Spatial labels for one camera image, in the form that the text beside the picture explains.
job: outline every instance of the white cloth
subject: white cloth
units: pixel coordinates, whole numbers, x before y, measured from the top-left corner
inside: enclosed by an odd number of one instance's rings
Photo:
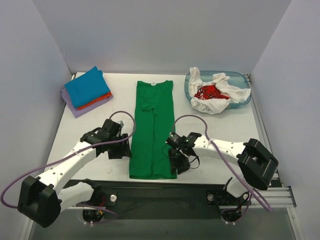
[[[191,97],[192,108],[202,113],[210,115],[219,114],[229,106],[229,103],[243,103],[250,96],[251,89],[241,89],[236,86],[229,85],[230,79],[225,73],[218,73],[212,76],[212,81],[202,82],[200,79],[200,71],[197,67],[190,68],[190,79],[188,84],[189,95]],[[226,95],[229,99],[212,98],[201,100],[195,97],[195,94],[203,86],[215,85],[215,87]]]

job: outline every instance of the blue folded shirt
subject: blue folded shirt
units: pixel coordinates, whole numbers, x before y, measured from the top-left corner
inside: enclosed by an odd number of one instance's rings
[[[64,85],[69,93],[72,105],[79,108],[110,92],[102,71],[95,66],[85,74]]]

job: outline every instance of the red cloth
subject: red cloth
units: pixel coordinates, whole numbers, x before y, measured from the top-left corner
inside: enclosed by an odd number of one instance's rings
[[[194,95],[197,99],[208,100],[208,99],[229,99],[230,97],[222,95],[221,92],[214,86],[203,86]]]
[[[84,109],[84,108],[86,108],[86,107],[88,107],[88,106],[90,106],[90,105],[92,105],[92,104],[94,104],[94,103],[96,103],[98,101],[101,101],[103,99],[107,99],[107,98],[109,98],[111,96],[112,96],[111,92],[108,92],[105,95],[102,95],[102,96],[96,98],[95,100],[92,100],[92,101],[88,102],[86,105],[77,107],[76,109],[78,109],[78,110]]]

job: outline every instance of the cable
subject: cable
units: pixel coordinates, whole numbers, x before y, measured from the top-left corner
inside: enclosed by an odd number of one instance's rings
[[[189,162],[189,164],[193,163],[196,159],[198,160],[198,166],[197,167],[190,167],[190,169],[197,169],[198,167],[200,167],[199,156],[196,156],[191,162]]]
[[[118,217],[119,217],[118,214],[115,213],[114,211],[108,210],[108,209],[103,208],[103,207],[91,206],[91,205],[82,204],[82,203],[78,203],[76,206],[77,206],[77,207],[85,207],[85,208],[93,208],[93,209],[97,209],[97,210],[99,210],[99,211],[103,211],[103,212],[105,212],[105,213],[109,213],[109,214],[114,215],[114,218],[107,219],[107,220],[103,220],[103,221],[93,222],[92,224],[105,224],[105,223],[108,223],[108,222],[117,220]]]
[[[248,197],[239,204],[239,206],[235,209],[235,211],[240,210],[241,207],[245,204],[245,202],[249,200],[250,196],[251,195],[249,194]]]
[[[178,156],[180,156],[180,155],[182,154],[181,152],[179,152],[179,154],[176,155],[176,156],[167,156],[167,155],[165,155],[165,154],[164,154],[164,148],[167,147],[167,146],[168,146],[168,144],[166,143],[165,146],[161,149],[161,152],[162,152],[163,156],[165,156],[166,158],[168,158],[168,159],[174,159],[174,158],[176,158],[176,157],[178,157]]]
[[[243,205],[243,203],[240,204],[236,209],[230,209],[230,208],[228,208],[228,209],[222,210],[222,211],[221,211],[221,217],[223,218],[223,220],[226,220],[229,224],[230,224],[230,223],[236,223],[236,222],[238,222],[239,220],[241,220],[241,219],[243,218],[243,216],[247,213],[248,209],[249,209],[252,195],[250,194],[250,196],[249,196],[248,198],[249,198],[249,199],[247,200],[247,205],[246,205],[246,207],[245,207],[245,210],[244,210],[244,212],[242,213],[242,215],[241,215],[237,220],[235,220],[235,221],[229,221],[229,220],[227,220],[227,219],[225,219],[225,218],[223,217],[223,214],[224,214],[224,212],[230,211],[230,210],[234,210],[234,212],[236,212],[238,209],[241,209],[241,206]]]
[[[106,198],[104,196],[102,197],[102,200],[103,202],[99,205],[100,208],[106,203]]]
[[[174,123],[173,123],[173,126],[171,128],[171,132],[174,131],[174,127],[177,123],[177,121],[179,121],[180,119],[182,118],[185,118],[185,117],[194,117],[194,118],[197,118],[199,120],[201,120],[203,123],[204,123],[204,126],[205,126],[205,130],[204,130],[204,135],[206,137],[206,139],[208,141],[211,142],[211,144],[214,146],[214,148],[216,149],[217,153],[219,154],[220,158],[223,160],[223,162],[225,163],[225,165],[229,168],[229,170],[233,173],[233,175],[236,177],[236,179],[238,179],[238,181],[248,190],[248,192],[258,201],[259,204],[261,204],[261,206],[267,210],[269,213],[272,211],[272,208],[270,206],[270,204],[268,203],[268,201],[261,195],[260,192],[258,192],[255,188],[251,188],[250,185],[245,181],[243,180],[237,173],[236,171],[232,168],[232,166],[229,164],[229,162],[227,161],[227,159],[225,158],[225,156],[222,154],[222,152],[220,151],[219,147],[215,144],[214,141],[212,141],[210,139],[210,137],[208,136],[208,124],[206,123],[205,120],[203,120],[201,117],[199,116],[196,116],[196,115],[193,115],[193,114],[187,114],[187,115],[182,115],[180,117],[178,117]]]
[[[22,179],[22,178],[24,178],[24,177],[26,177],[26,176],[28,176],[28,175],[36,172],[36,171],[39,171],[39,170],[41,170],[41,169],[45,169],[45,168],[47,168],[47,167],[51,167],[51,166],[53,166],[53,165],[62,163],[62,162],[64,162],[65,160],[68,160],[68,159],[72,158],[73,156],[75,156],[75,155],[77,155],[77,154],[79,154],[79,153],[81,153],[81,152],[83,152],[83,151],[85,151],[85,150],[87,150],[87,149],[91,149],[91,148],[94,148],[94,147],[97,147],[97,146],[101,146],[101,145],[117,144],[117,143],[124,142],[124,141],[128,140],[129,138],[131,138],[132,135],[135,133],[136,128],[137,128],[136,121],[135,121],[134,117],[133,117],[130,113],[126,112],[126,111],[116,111],[116,112],[114,112],[113,114],[111,114],[111,116],[109,117],[109,119],[111,119],[115,114],[119,114],[119,113],[123,113],[123,114],[129,115],[129,117],[130,117],[130,118],[132,119],[132,121],[133,121],[133,129],[132,129],[132,132],[130,133],[129,136],[127,136],[127,137],[125,137],[125,138],[123,138],[123,139],[120,139],[120,140],[106,141],[106,142],[100,142],[100,143],[92,144],[92,145],[90,145],[90,146],[87,146],[87,147],[84,147],[84,148],[78,150],[77,152],[74,152],[74,153],[72,153],[72,154],[70,154],[70,155],[68,155],[68,156],[65,156],[64,158],[62,158],[62,159],[60,159],[60,160],[58,160],[58,161],[49,163],[49,164],[47,164],[47,165],[39,166],[39,167],[37,167],[37,168],[35,168],[35,169],[32,169],[32,170],[30,170],[30,171],[22,174],[21,176],[17,177],[15,180],[13,180],[12,182],[10,182],[10,183],[8,184],[8,186],[6,186],[6,187],[4,188],[4,190],[2,191],[1,196],[0,196],[0,201],[1,201],[1,203],[2,203],[3,205],[5,205],[6,207],[11,208],[11,209],[17,209],[17,208],[18,208],[18,206],[14,206],[14,205],[8,204],[8,203],[5,201],[4,197],[5,197],[6,192],[9,190],[9,188],[11,188],[11,187],[12,187],[16,182],[18,182],[20,179]]]

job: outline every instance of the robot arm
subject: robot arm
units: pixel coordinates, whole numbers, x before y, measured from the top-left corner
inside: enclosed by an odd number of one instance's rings
[[[101,187],[88,179],[72,187],[65,189],[63,187],[82,167],[101,153],[108,151],[109,159],[131,157],[128,140],[94,146],[127,138],[128,134],[121,135],[122,127],[122,122],[116,123],[107,119],[102,127],[83,135],[67,154],[67,156],[73,155],[68,160],[48,169],[36,178],[32,176],[25,178],[21,184],[18,211],[46,228],[63,210],[101,195]]]
[[[228,162],[239,165],[242,171],[240,177],[250,186],[259,190],[268,189],[279,162],[260,141],[253,138],[249,142],[212,140]],[[166,142],[172,147],[168,151],[171,169],[177,170],[178,174],[190,168],[189,156],[220,158],[217,149],[199,133],[191,132],[187,137],[180,137],[171,132]],[[235,198],[248,191],[235,177],[226,183],[225,188]]]

